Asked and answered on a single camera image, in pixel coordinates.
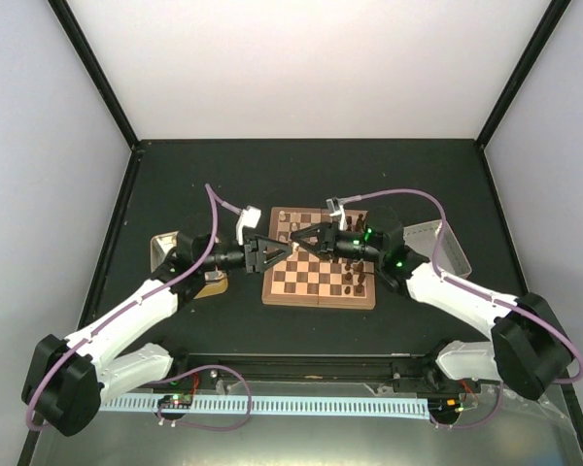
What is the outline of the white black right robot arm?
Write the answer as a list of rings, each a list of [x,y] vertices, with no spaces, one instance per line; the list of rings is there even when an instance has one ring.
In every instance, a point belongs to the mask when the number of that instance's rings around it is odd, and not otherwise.
[[[322,260],[373,263],[389,289],[431,305],[484,336],[482,342],[448,343],[425,363],[422,377],[434,391],[477,379],[502,382],[521,397],[537,400],[574,359],[566,336],[539,317],[548,307],[542,297],[493,292],[435,266],[405,243],[404,227],[389,208],[368,212],[358,231],[325,221],[293,231],[290,238]]]

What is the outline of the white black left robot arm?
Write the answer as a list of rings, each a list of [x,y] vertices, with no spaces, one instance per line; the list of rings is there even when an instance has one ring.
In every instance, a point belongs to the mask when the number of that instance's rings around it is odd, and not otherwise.
[[[188,362],[159,344],[126,353],[135,340],[195,298],[210,272],[262,274],[292,254],[292,246],[258,234],[219,243],[214,234],[175,236],[151,275],[109,313],[64,338],[53,334],[33,351],[21,399],[29,429],[82,431],[100,407],[144,384],[182,385]]]

